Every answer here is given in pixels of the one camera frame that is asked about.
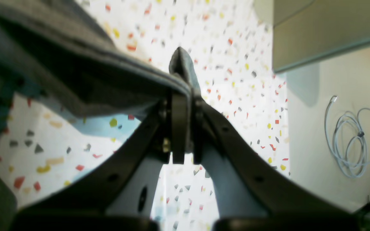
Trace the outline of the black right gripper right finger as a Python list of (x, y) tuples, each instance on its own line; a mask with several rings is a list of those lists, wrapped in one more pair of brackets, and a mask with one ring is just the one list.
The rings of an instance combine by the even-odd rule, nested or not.
[(213, 231), (358, 231), (357, 219), (264, 161), (203, 99), (192, 106), (195, 161), (214, 184)]

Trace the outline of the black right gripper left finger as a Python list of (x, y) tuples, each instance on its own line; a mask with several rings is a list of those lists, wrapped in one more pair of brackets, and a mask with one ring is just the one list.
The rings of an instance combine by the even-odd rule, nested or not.
[(105, 162), (48, 199), (23, 209), (15, 231), (159, 231), (150, 210), (160, 168), (184, 163), (188, 101), (172, 93)]

